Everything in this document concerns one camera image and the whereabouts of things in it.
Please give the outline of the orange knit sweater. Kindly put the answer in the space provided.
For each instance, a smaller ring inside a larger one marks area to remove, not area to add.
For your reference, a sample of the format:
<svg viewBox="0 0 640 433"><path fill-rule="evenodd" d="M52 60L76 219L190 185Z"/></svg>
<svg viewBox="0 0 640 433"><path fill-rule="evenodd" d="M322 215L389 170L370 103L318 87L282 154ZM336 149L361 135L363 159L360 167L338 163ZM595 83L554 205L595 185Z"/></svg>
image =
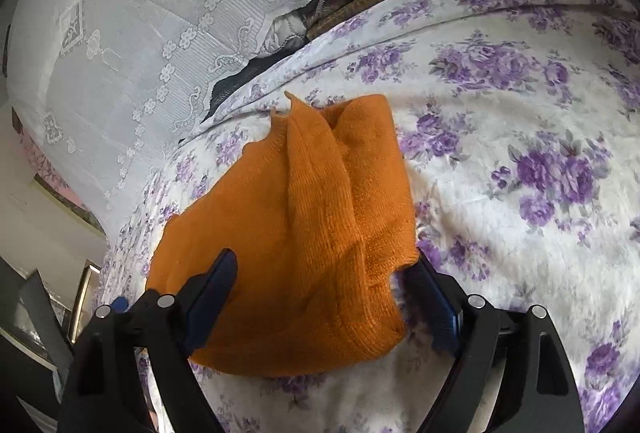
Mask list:
<svg viewBox="0 0 640 433"><path fill-rule="evenodd" d="M390 105L293 100L209 192L168 219L146 284L175 293L222 250L238 277L198 364L289 377L372 361L406 328L390 279L416 263L416 221Z"/></svg>

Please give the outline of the purple floral bed sheet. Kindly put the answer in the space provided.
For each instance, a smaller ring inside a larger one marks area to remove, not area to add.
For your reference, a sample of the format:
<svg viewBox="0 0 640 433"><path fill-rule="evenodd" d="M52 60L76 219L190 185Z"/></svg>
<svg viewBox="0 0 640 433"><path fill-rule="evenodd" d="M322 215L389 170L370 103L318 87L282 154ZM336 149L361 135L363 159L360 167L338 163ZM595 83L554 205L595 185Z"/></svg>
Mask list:
<svg viewBox="0 0 640 433"><path fill-rule="evenodd" d="M168 219L294 94L390 101L439 271L493 305L544 305L601 432L639 375L638 0L386 0L232 93L145 186L98 301L136 300Z"/></svg>

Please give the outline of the dark cloth beside bed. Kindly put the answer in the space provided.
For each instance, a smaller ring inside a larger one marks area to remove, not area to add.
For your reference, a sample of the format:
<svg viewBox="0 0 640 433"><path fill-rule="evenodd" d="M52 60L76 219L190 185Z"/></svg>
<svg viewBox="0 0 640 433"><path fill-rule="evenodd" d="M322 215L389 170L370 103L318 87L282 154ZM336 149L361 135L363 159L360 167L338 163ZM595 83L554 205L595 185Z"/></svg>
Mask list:
<svg viewBox="0 0 640 433"><path fill-rule="evenodd" d="M283 58L283 54L274 54L263 58L253 58L237 74L218 81L213 89L212 99L209 104L209 111L202 121L213 117L216 110L228 100L230 100L230 104L233 105L238 98L244 98L244 103L247 104L257 101L260 97L263 97L265 95L265 86L260 83L255 83L254 86L252 86L245 94L238 94L238 91L242 89L246 83L253 81L263 72L273 67L276 63L279 63L280 60L283 60Z"/></svg>

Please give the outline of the white lace curtain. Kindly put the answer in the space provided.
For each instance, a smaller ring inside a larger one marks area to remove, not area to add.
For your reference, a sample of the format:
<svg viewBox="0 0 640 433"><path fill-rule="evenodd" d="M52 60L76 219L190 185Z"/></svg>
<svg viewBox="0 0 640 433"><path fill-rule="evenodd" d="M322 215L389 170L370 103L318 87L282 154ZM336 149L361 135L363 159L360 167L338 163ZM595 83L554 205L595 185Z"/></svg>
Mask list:
<svg viewBox="0 0 640 433"><path fill-rule="evenodd" d="M115 237L144 185L208 112L215 84L311 0L18 0L9 99Z"/></svg>

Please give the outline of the grey white cloth bundle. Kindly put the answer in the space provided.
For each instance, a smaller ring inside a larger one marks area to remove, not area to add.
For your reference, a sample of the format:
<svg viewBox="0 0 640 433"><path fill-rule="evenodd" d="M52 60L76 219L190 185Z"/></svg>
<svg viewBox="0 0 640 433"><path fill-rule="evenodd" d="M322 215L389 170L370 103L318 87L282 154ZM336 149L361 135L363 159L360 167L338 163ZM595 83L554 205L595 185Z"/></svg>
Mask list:
<svg viewBox="0 0 640 433"><path fill-rule="evenodd" d="M306 34L306 19L300 11L279 16L267 31L256 56L267 57L283 50L297 51L306 44Z"/></svg>

